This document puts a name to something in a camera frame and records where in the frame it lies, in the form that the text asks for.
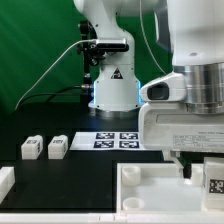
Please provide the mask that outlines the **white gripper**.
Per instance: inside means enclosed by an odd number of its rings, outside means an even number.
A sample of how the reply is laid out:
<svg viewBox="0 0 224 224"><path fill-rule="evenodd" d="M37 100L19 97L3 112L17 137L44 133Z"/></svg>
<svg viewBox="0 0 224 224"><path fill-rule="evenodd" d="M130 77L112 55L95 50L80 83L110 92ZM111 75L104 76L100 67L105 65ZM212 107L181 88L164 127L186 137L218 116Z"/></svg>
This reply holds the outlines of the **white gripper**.
<svg viewBox="0 0 224 224"><path fill-rule="evenodd" d="M192 114L180 103L145 103L138 130L145 149L172 151L185 179L192 176L192 164L176 151L224 153L224 114Z"/></svg>

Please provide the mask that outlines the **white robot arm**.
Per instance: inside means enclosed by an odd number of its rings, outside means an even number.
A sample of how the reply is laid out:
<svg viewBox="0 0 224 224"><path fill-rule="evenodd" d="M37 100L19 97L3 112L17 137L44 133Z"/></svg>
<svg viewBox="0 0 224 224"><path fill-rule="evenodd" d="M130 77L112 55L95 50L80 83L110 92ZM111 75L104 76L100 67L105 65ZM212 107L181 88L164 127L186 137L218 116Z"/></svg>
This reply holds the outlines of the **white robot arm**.
<svg viewBox="0 0 224 224"><path fill-rule="evenodd" d="M91 23L100 63L90 108L104 116L137 111L148 150L224 154L224 0L73 0ZM173 53L169 74L140 85L135 42L119 16L153 12Z"/></svg>

